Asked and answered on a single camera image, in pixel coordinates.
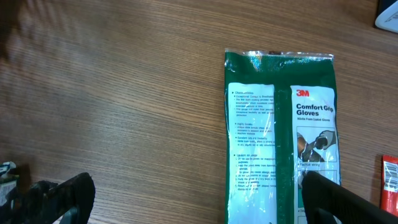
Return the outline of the white green candy pack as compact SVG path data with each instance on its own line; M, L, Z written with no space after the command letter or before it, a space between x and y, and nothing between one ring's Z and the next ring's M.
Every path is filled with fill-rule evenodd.
M10 173L15 168L16 164L13 162L1 164L1 206L7 202L7 194L18 185L19 176Z

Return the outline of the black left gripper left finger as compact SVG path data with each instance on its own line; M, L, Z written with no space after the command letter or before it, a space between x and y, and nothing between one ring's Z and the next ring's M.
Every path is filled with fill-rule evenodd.
M1 223L87 224L95 201L95 185L87 172L57 184L45 180L28 191L12 189L1 205Z

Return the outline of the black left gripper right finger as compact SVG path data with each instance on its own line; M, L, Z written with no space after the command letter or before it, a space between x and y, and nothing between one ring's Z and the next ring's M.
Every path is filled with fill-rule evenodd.
M302 198L308 224L397 224L395 215L314 171L303 176Z

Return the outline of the green white packaged item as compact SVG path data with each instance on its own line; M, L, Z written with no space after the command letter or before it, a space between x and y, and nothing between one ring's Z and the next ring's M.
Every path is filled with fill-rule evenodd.
M226 50L225 222L307 223L303 178L339 184L332 54Z

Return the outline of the red snack stick pack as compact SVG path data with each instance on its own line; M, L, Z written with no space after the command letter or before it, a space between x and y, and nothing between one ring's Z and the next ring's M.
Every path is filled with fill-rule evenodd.
M397 158L382 157L381 209L397 216Z

